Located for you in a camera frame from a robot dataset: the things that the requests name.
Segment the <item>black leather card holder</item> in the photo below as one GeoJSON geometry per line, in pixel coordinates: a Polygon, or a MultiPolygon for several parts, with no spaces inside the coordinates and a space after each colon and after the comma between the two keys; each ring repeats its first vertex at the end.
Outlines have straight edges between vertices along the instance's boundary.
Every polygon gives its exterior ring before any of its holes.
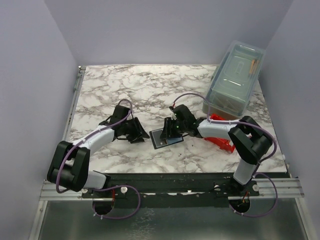
{"type": "Polygon", "coordinates": [[[162,132],[163,130],[160,128],[151,130],[149,132],[150,139],[155,150],[175,145],[184,141],[184,138],[182,136],[175,138],[161,138],[162,132]]]}

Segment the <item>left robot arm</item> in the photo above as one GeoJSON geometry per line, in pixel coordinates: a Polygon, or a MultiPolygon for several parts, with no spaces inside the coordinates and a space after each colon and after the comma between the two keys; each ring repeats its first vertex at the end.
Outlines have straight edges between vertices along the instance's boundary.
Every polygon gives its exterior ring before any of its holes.
{"type": "Polygon", "coordinates": [[[149,138],[137,117],[117,122],[114,117],[109,117],[88,135],[74,142],[59,142],[47,180],[55,184],[56,191],[60,194],[68,190],[78,192],[89,188],[99,197],[107,197],[111,191],[108,177],[104,173],[89,171],[91,155],[115,140],[122,139],[135,144],[149,138]]]}

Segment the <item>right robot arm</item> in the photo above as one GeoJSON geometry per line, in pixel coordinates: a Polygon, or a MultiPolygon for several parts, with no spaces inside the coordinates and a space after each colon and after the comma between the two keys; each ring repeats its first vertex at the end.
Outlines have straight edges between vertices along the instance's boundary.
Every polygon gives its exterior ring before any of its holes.
{"type": "Polygon", "coordinates": [[[261,128],[250,116],[238,120],[213,120],[209,117],[167,117],[164,120],[161,140],[180,138],[187,134],[195,138],[219,138],[230,140],[237,150],[240,161],[230,183],[230,191],[241,196],[248,190],[248,182],[257,172],[261,162],[277,151],[275,138],[261,128]]]}

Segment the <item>red plastic bin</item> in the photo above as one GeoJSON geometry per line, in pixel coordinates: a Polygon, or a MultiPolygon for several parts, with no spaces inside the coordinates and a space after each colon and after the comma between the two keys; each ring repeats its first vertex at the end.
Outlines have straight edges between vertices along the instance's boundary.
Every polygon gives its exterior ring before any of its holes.
{"type": "MultiPolygon", "coordinates": [[[[211,120],[217,120],[217,121],[224,121],[225,119],[217,114],[212,114],[210,116],[211,120]]],[[[217,137],[206,137],[204,138],[206,141],[211,142],[215,145],[217,145],[221,150],[233,153],[235,150],[235,146],[231,143],[230,140],[224,139],[224,138],[217,138],[217,137]]]]}

